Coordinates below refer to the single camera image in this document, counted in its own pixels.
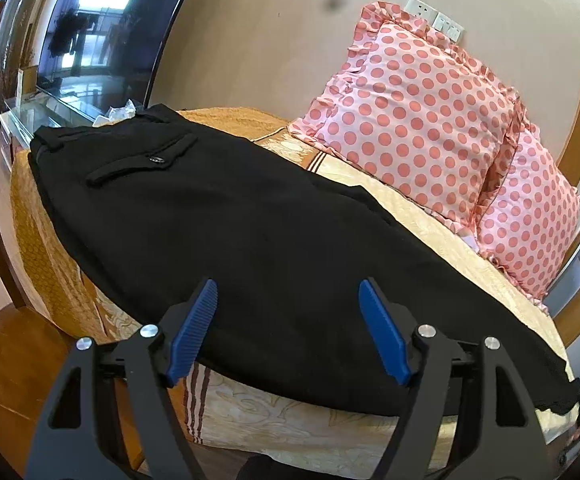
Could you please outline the black pants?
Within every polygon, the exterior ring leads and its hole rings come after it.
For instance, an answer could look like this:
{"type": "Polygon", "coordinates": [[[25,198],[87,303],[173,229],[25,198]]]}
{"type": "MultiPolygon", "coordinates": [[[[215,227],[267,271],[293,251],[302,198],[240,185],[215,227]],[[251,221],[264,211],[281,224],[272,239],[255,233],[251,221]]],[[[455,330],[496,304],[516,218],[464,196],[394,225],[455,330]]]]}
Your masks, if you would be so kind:
{"type": "Polygon", "coordinates": [[[364,188],[312,174],[163,105],[99,128],[36,131],[28,155],[68,254],[139,323],[212,278],[218,308],[199,361],[277,396],[395,416],[357,293],[386,298],[450,338],[498,338],[539,410],[578,386],[534,330],[412,234],[364,188]]]}

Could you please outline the small pink polka-dot pillow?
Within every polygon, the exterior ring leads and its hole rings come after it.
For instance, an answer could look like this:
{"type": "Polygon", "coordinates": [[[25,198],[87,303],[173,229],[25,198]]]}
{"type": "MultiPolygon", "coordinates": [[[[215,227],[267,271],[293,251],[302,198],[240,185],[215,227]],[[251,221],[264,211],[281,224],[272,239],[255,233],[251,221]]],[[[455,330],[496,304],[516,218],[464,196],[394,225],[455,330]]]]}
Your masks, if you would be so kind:
{"type": "Polygon", "coordinates": [[[476,210],[479,254],[540,304],[561,269],[579,215],[578,189],[531,126],[504,141],[488,170],[476,210]]]}

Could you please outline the crumpled white plastic bag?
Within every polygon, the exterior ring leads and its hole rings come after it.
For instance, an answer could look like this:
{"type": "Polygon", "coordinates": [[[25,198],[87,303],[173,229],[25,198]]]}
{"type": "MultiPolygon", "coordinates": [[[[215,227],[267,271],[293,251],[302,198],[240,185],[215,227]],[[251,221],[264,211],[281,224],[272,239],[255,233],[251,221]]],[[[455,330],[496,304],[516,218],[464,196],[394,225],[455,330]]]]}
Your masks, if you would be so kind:
{"type": "Polygon", "coordinates": [[[118,122],[133,118],[136,114],[136,107],[132,100],[128,100],[122,107],[110,107],[105,115],[98,115],[92,122],[94,128],[111,126],[118,122]]]}

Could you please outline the glass TV stand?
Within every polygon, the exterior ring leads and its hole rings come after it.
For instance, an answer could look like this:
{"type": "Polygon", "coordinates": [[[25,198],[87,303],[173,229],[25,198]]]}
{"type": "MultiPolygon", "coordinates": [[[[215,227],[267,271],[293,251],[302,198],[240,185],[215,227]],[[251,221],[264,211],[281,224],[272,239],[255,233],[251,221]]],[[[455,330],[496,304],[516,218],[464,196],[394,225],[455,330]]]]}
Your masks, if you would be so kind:
{"type": "Polygon", "coordinates": [[[94,121],[45,92],[29,94],[20,104],[16,98],[6,99],[4,107],[0,114],[0,151],[8,169],[14,156],[28,149],[39,128],[90,126],[94,121]]]}

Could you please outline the large pink polka-dot pillow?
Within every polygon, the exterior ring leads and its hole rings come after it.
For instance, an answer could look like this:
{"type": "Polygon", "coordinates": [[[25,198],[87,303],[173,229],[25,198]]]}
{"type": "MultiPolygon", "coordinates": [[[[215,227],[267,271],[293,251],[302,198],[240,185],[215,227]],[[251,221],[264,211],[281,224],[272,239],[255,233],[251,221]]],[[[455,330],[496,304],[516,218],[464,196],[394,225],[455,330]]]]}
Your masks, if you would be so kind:
{"type": "Polygon", "coordinates": [[[423,18],[376,1],[360,12],[340,70],[289,131],[464,235],[523,116],[516,90],[488,66],[423,18]]]}

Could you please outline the black flat-screen television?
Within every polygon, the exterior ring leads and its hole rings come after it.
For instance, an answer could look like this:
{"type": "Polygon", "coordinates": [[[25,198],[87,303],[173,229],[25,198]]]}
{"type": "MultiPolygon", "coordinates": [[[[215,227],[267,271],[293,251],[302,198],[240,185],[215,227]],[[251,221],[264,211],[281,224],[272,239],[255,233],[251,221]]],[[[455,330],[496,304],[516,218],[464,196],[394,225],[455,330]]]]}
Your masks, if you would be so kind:
{"type": "Polygon", "coordinates": [[[89,118],[146,107],[184,0],[56,0],[36,88],[89,118]]]}

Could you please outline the white wall switch plate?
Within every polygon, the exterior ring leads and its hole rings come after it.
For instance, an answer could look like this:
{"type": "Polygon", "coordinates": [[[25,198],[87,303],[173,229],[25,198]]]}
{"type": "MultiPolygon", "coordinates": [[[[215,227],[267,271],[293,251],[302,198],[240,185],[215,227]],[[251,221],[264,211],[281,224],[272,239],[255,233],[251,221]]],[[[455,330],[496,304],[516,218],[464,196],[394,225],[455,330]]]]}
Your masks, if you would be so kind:
{"type": "Polygon", "coordinates": [[[449,18],[442,12],[436,14],[435,20],[432,27],[441,34],[447,36],[447,38],[453,44],[459,44],[464,34],[465,29],[459,25],[456,21],[449,18]]]}

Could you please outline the white wall socket plate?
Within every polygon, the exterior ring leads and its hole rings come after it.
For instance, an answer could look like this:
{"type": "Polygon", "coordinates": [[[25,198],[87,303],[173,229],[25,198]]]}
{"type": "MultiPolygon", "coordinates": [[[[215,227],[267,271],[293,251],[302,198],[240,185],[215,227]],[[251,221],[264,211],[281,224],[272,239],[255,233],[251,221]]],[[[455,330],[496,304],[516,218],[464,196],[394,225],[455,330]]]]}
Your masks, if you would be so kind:
{"type": "Polygon", "coordinates": [[[430,4],[427,4],[421,0],[407,0],[404,10],[410,16],[416,16],[417,18],[422,18],[423,20],[427,21],[430,25],[433,24],[434,20],[439,14],[439,11],[436,10],[430,4]]]}

